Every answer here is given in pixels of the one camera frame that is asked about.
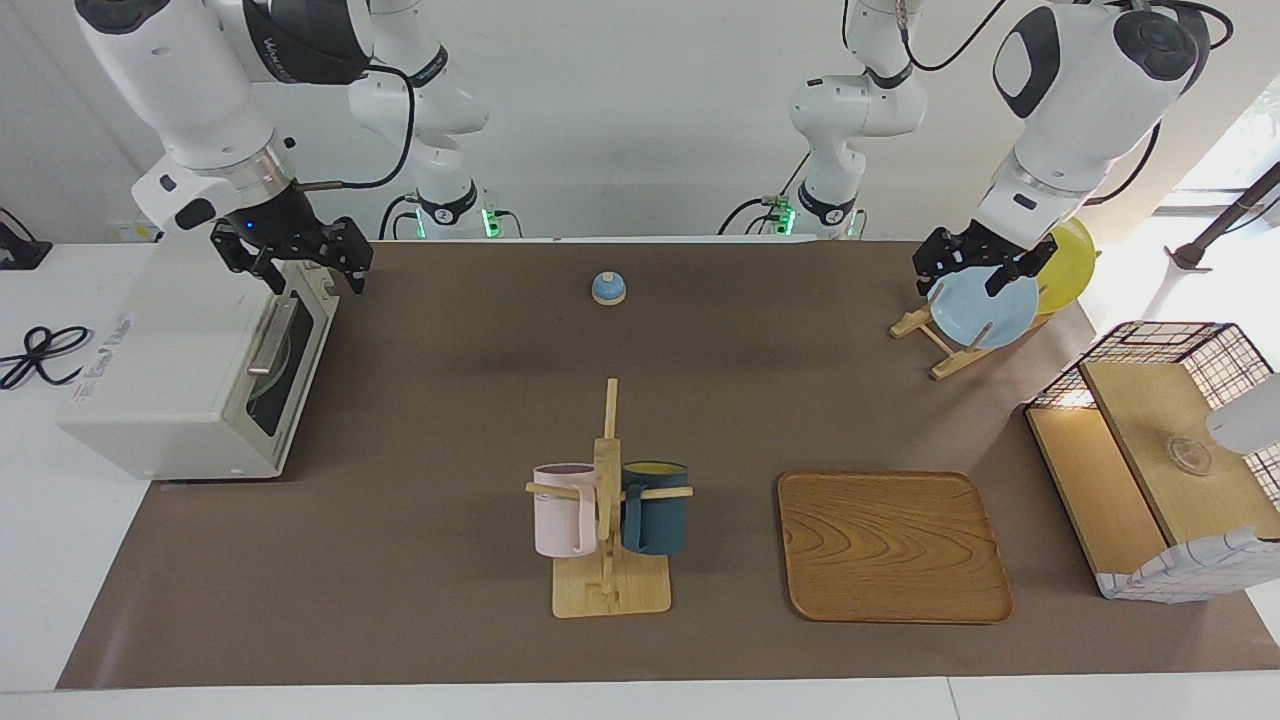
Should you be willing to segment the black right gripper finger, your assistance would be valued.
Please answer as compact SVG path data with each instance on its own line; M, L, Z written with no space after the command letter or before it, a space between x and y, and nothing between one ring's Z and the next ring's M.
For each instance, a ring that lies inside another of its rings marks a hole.
M323 265L338 272L356 295L365 291L374 250L351 217L323 224Z
M266 250L251 252L230 224L215 224L210 241L232 273L248 273L262 281L274 295L285 293L285 277L275 265L273 256Z

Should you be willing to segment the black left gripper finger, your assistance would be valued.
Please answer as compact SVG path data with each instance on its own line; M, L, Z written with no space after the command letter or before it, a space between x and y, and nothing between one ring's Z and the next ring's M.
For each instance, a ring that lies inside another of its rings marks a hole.
M1004 260L984 284L987 295L989 297L996 297L1014 281L1023 277L1037 277L1047 261L1047 249L1032 249L1019 258Z
M925 297L940 278L954 272L954 237L946 228L934 228L911 256L916 292Z

